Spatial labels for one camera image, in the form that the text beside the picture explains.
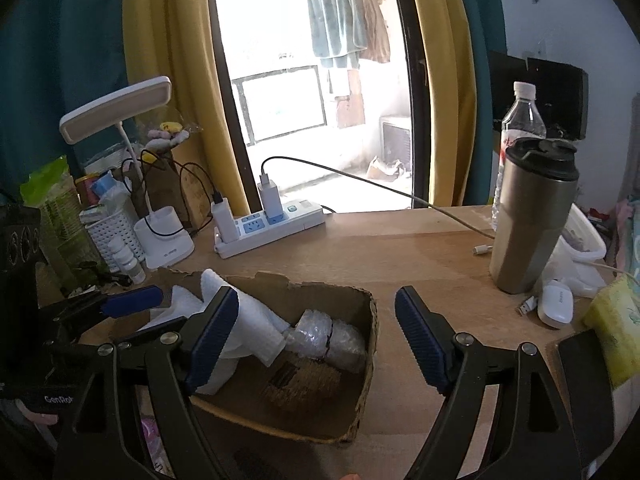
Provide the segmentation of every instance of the lamp base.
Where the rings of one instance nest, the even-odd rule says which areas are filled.
[[[156,233],[173,233],[182,229],[175,209],[163,207],[146,216],[146,220]],[[149,229],[145,219],[138,220],[133,227],[146,256],[146,266],[150,270],[169,267],[185,259],[194,250],[193,240],[182,229],[173,236],[159,236]]]

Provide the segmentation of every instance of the desk lamp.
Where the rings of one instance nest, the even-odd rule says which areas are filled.
[[[122,127],[122,121],[163,106],[170,99],[171,81],[166,76],[159,76],[100,97],[60,119],[60,133],[68,144],[75,144],[109,126],[115,126],[119,131],[133,159],[145,195],[148,215],[136,222],[134,231],[145,251],[149,269],[167,267],[185,259],[193,252],[194,245],[173,207],[153,211],[142,166]]]

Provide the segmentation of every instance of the power strip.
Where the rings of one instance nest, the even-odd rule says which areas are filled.
[[[215,251],[221,258],[229,258],[324,223],[322,206],[309,200],[287,202],[282,211],[276,218],[267,218],[260,211],[235,220],[240,237],[226,244],[216,228]]]

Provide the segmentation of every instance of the white plastic basket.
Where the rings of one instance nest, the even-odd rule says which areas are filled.
[[[120,270],[108,247],[108,243],[115,235],[122,237],[140,262],[145,259],[142,245],[140,245],[140,241],[133,231],[133,226],[137,221],[138,216],[136,215],[133,204],[130,200],[127,200],[119,211],[95,224],[85,226],[111,272],[119,272]]]

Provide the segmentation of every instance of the white bottle cap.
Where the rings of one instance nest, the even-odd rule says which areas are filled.
[[[523,83],[522,81],[513,82],[513,93],[516,97],[528,99],[530,101],[536,100],[536,86],[531,83]]]
[[[111,253],[117,253],[124,247],[124,240],[120,235],[115,235],[107,245]]]

